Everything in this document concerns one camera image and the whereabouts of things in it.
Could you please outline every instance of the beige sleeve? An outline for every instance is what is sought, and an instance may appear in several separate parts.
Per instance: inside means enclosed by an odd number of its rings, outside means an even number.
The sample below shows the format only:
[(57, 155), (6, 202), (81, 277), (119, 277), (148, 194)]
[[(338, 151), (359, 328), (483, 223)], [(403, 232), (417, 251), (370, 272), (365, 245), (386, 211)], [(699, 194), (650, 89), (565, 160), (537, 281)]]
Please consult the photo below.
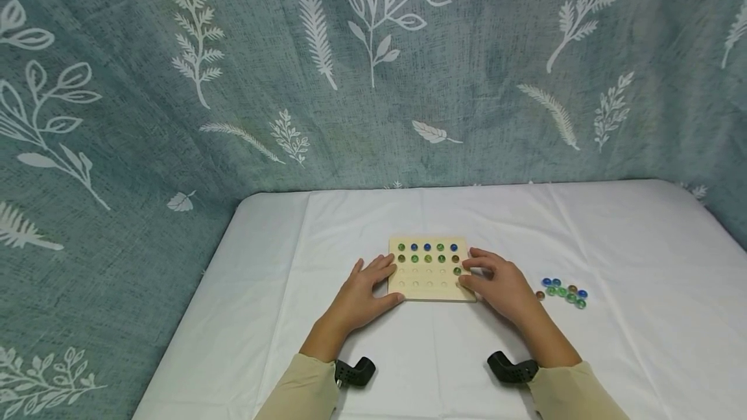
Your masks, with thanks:
[(334, 362), (296, 353), (254, 420), (329, 420), (338, 394)]
[(529, 389), (542, 420), (629, 420), (587, 362), (540, 369)]

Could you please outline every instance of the wooden peg board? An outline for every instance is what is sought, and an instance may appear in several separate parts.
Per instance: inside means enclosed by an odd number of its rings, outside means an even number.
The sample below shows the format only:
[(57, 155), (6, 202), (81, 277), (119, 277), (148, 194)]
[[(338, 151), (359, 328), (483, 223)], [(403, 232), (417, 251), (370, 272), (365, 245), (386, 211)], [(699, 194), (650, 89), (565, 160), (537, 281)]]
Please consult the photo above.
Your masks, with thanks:
[[(430, 250), (426, 250), (426, 244), (431, 245)], [(438, 244), (443, 244), (443, 250), (438, 249)], [(451, 250), (452, 244), (456, 244), (456, 251)], [(389, 277), (389, 293), (402, 293), (407, 300), (476, 301), (474, 293), (459, 286), (458, 274), (454, 272), (457, 268), (460, 274), (470, 274), (462, 267), (467, 252), (463, 237), (390, 238), (389, 253), (394, 254), (397, 272)]]

